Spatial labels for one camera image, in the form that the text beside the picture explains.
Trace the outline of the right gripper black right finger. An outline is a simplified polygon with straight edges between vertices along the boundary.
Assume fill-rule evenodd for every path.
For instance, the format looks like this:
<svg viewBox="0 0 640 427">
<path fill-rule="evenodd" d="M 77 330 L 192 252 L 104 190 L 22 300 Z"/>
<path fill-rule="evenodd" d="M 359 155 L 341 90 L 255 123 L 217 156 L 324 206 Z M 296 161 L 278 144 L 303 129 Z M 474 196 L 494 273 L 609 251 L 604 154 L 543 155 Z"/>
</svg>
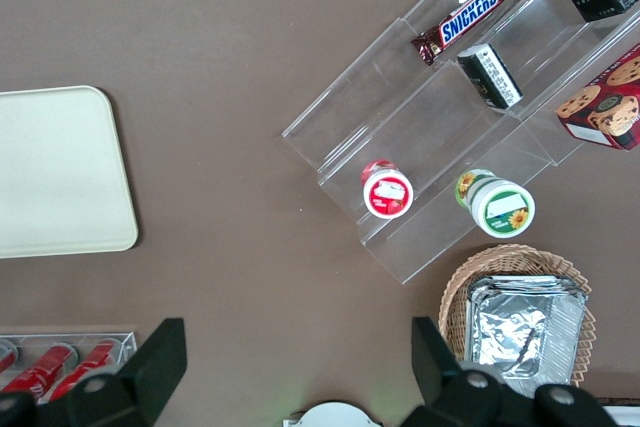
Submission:
<svg viewBox="0 0 640 427">
<path fill-rule="evenodd" d="M 614 426 L 590 393 L 547 384 L 528 398 L 494 376 L 463 369 L 429 317 L 412 319 L 412 370 L 424 403 L 404 426 Z"/>
</svg>

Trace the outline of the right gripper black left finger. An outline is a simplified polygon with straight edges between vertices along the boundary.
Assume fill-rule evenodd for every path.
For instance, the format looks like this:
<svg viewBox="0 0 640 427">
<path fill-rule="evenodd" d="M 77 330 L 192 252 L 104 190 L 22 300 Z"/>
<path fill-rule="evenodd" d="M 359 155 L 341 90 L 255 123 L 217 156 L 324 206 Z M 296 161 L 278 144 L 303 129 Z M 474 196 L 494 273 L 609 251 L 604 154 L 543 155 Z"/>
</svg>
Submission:
<svg viewBox="0 0 640 427">
<path fill-rule="evenodd" d="M 187 370 L 185 323 L 167 318 L 115 374 L 79 382 L 38 405 L 26 392 L 1 395 L 3 426 L 152 426 Z"/>
</svg>

